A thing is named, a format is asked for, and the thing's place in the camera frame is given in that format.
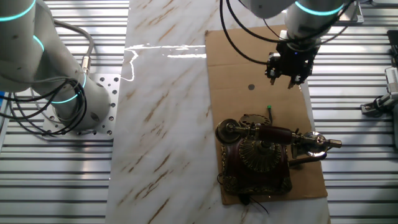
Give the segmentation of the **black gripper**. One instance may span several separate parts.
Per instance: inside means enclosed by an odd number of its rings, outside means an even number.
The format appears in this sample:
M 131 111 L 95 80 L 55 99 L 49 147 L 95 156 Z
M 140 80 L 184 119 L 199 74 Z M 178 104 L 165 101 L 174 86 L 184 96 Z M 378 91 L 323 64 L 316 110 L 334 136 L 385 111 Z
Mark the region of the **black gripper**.
M 319 46 L 307 50 L 295 50 L 285 42 L 277 44 L 278 53 L 270 53 L 267 61 L 266 76 L 274 85 L 281 75 L 289 76 L 288 89 L 301 85 L 312 74 L 315 56 Z

